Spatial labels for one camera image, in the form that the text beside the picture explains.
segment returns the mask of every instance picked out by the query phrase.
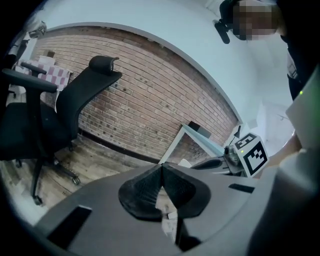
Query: chair wheel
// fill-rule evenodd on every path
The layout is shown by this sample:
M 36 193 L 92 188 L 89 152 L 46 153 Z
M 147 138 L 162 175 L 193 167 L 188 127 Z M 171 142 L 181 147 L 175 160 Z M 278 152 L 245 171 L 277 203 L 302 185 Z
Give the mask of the chair wheel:
M 42 199 L 37 195 L 33 198 L 33 201 L 37 206 L 42 205 Z
M 17 167 L 17 168 L 21 168 L 22 167 L 21 160 L 15 160 L 15 167 Z
M 72 178 L 72 182 L 76 185 L 76 186 L 78 186 L 81 182 L 80 182 L 80 179 L 78 178 L 78 177 L 74 177 L 74 178 Z

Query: person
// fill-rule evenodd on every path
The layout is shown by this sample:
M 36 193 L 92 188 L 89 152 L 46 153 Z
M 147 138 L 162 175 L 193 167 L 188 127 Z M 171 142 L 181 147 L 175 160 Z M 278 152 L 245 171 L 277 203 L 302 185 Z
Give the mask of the person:
M 230 42 L 228 31 L 238 39 L 248 41 L 279 34 L 288 47 L 287 77 L 294 100 L 320 62 L 319 7 L 319 1 L 224 0 L 219 7 L 221 19 L 214 26 L 225 44 Z M 294 133 L 283 148 L 270 157 L 266 167 L 279 165 L 300 149 L 301 144 Z

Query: wooden floor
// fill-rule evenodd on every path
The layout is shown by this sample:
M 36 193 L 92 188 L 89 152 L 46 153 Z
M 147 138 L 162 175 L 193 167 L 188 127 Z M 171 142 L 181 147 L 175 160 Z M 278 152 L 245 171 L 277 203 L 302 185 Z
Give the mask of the wooden floor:
M 37 186 L 37 193 L 43 201 L 41 206 L 35 205 L 30 196 L 35 162 L 33 160 L 24 160 L 21 168 L 16 167 L 15 161 L 0 162 L 1 177 L 7 188 L 8 197 L 17 214 L 31 225 L 36 224 L 51 207 L 85 184 L 126 172 L 132 168 L 151 164 L 115 152 L 82 136 L 79 136 L 73 142 L 73 145 L 74 150 L 72 152 L 65 148 L 57 152 L 56 157 L 65 168 L 79 174 L 81 184 L 76 186 L 70 178 L 56 173 L 50 167 L 44 166 Z M 164 214 L 176 210 L 163 189 L 158 195 L 156 207 L 162 210 Z M 164 232 L 173 240 L 176 225 L 176 219 L 164 219 L 162 222 Z

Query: white box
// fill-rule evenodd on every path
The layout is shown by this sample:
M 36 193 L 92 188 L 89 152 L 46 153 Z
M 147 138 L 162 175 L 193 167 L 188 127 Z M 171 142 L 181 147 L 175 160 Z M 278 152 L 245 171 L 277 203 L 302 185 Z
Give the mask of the white box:
M 268 163 L 269 157 L 260 136 L 249 132 L 236 143 L 234 149 L 247 177 L 253 177 Z

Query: gray surface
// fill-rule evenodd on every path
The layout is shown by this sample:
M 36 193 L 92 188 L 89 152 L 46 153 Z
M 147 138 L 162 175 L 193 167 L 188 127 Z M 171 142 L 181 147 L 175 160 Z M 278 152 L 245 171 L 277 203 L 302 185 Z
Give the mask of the gray surface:
M 236 183 L 256 187 L 257 179 L 203 172 L 171 164 L 177 170 L 204 182 L 211 190 L 211 199 L 200 216 L 184 220 L 190 236 L 205 241 L 225 226 L 252 195 L 229 188 Z
M 53 207 L 36 229 L 45 236 L 78 205 L 92 213 L 72 241 L 68 251 L 83 256 L 175 255 L 180 252 L 166 237 L 161 222 L 137 220 L 120 204 L 118 190 L 127 180 L 151 167 L 141 167 L 93 181 Z
M 202 243 L 184 255 L 261 255 L 264 245 L 286 225 L 290 216 L 303 209 L 319 193 L 319 151 L 287 157 L 279 166 L 267 168 L 260 180 L 200 172 L 171 164 L 184 174 L 206 183 L 211 199 L 203 212 L 184 219 L 190 236 Z M 94 181 L 67 197 L 42 218 L 39 231 L 48 235 L 76 206 L 92 208 L 92 214 L 69 250 L 79 255 L 179 255 L 180 250 L 165 237 L 160 222 L 140 221 L 120 205 L 118 189 L 149 168 L 146 166 Z M 253 193 L 228 188 L 232 183 L 255 187 Z M 287 236 L 305 233 L 291 230 Z
M 227 158 L 224 158 L 225 159 L 225 163 L 226 165 L 229 167 L 229 170 L 232 174 L 237 174 L 239 172 L 244 172 L 244 167 L 242 166 L 242 164 L 239 164 L 238 166 L 234 166 L 232 165 L 232 163 L 227 159 Z

